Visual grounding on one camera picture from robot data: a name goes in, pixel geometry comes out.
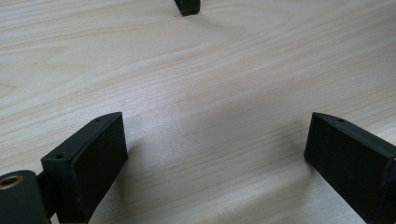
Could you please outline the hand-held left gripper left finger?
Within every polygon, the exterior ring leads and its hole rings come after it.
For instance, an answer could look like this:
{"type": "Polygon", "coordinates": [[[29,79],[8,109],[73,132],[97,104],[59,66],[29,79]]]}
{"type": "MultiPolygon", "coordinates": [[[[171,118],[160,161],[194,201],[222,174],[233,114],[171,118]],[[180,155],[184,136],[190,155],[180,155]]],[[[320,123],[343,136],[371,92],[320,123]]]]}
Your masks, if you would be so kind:
{"type": "Polygon", "coordinates": [[[41,159],[62,223],[87,223],[128,160],[121,112],[93,119],[41,159]]]}

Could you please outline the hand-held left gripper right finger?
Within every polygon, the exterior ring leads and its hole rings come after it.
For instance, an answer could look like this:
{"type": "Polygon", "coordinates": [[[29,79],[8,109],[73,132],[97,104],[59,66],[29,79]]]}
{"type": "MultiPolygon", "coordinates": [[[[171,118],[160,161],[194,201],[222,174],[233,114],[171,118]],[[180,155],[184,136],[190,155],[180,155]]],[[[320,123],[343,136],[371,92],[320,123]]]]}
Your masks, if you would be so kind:
{"type": "Polygon", "coordinates": [[[304,158],[367,224],[396,224],[396,146],[314,113],[304,158]]]}

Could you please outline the black low shelf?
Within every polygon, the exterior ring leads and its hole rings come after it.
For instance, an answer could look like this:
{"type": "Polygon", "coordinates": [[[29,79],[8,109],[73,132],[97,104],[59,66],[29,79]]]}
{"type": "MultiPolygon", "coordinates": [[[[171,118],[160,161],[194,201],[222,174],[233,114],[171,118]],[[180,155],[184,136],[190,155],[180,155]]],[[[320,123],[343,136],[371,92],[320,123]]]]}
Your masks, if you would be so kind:
{"type": "Polygon", "coordinates": [[[198,14],[201,8],[201,0],[175,0],[175,2],[182,16],[198,14]]]}

